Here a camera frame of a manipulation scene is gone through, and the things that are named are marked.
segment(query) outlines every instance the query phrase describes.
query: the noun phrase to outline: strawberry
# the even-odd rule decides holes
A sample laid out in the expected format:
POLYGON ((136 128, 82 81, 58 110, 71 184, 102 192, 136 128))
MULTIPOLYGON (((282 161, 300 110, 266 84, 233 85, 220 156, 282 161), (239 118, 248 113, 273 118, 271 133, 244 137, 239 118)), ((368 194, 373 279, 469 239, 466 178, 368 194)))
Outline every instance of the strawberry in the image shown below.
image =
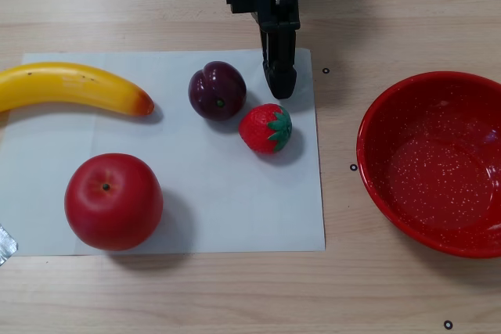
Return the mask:
POLYGON ((247 146, 258 153, 273 154, 287 144, 292 133, 289 113, 275 104, 258 106, 242 120, 239 133, 247 146))

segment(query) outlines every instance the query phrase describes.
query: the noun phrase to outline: yellow banana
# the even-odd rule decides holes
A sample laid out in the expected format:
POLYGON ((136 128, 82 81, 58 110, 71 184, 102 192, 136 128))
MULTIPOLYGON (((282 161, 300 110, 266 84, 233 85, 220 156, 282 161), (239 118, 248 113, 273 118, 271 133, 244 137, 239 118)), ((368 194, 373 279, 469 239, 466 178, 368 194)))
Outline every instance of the yellow banana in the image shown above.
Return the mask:
POLYGON ((33 63, 0 72, 0 111, 40 102, 81 103, 132 116, 154 109, 140 87, 91 66, 33 63))

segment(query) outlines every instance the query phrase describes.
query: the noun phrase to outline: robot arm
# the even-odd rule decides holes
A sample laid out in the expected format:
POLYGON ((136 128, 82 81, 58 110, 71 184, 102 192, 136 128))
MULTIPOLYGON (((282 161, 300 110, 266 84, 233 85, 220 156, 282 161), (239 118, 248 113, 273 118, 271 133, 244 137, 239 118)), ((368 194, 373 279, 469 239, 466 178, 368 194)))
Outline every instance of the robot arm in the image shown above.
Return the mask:
POLYGON ((300 27, 297 0, 226 0, 233 13, 252 13, 259 24, 266 81, 277 99, 289 98, 296 84, 294 53, 300 27))

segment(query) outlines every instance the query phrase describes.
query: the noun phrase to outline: table surface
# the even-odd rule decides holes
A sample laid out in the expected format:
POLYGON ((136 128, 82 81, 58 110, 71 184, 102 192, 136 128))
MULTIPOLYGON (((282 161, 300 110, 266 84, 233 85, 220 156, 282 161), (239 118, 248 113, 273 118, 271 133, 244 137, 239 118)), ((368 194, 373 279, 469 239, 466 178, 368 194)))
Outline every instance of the table surface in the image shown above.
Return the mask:
MULTIPOLYGON (((407 239, 366 194, 362 116, 430 70, 501 81, 500 0, 300 0, 312 50, 326 252, 14 257, 0 269, 2 333, 498 333, 501 260, 407 239), (330 69, 323 74, 322 68, 330 69)), ((0 68, 25 52, 259 48, 225 0, 0 0, 0 68)))

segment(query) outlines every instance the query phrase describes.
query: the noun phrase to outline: purple plum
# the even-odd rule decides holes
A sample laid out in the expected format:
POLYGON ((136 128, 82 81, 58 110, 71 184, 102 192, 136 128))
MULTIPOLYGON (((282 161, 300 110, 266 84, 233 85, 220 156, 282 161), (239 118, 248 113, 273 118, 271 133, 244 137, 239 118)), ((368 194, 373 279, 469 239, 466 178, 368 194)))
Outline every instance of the purple plum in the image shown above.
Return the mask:
POLYGON ((246 96, 242 75, 224 62, 208 63, 189 82, 191 106, 209 120, 228 120, 242 109, 246 96))

